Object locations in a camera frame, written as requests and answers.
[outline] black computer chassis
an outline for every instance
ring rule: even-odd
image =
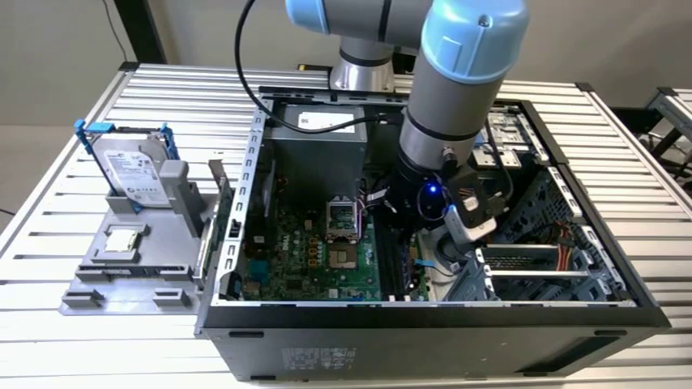
[[[408,99],[396,93],[264,87],[260,92],[275,106],[320,99],[404,106]],[[566,376],[671,327],[534,105],[496,103],[522,108],[636,306],[211,306],[211,274],[196,332],[215,342],[238,380]]]

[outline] sticker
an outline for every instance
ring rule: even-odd
[[[344,122],[354,120],[351,113],[331,113],[331,112],[302,112],[299,115],[299,126],[308,130],[319,130],[324,127],[336,126]],[[332,133],[355,134],[356,128],[348,126]]]
[[[356,361],[356,348],[282,348],[287,370],[350,370]]]
[[[143,206],[170,205],[152,158],[143,152],[104,151],[108,166],[128,199]]]
[[[132,276],[132,272],[128,269],[107,269],[104,273],[110,276]]]

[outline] case label sticker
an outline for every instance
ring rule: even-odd
[[[287,370],[350,370],[356,361],[356,348],[282,348]]]
[[[331,112],[302,112],[299,115],[299,127],[308,130],[319,130],[324,127],[336,126],[344,122],[354,120],[351,113],[331,113]],[[342,134],[355,134],[356,128],[348,126],[340,130],[332,131]]]

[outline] screw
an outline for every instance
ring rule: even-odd
[[[487,15],[482,15],[482,17],[478,19],[478,25],[480,27],[490,27],[490,17]]]

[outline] metal rod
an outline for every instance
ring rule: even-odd
[[[566,278],[588,278],[588,271],[494,270],[491,276],[494,278],[558,278],[562,280]]]
[[[678,128],[674,128],[666,138],[656,144],[654,150],[651,151],[651,155],[654,158],[659,158],[664,152],[667,152],[668,148],[678,142],[683,134],[678,131]]]

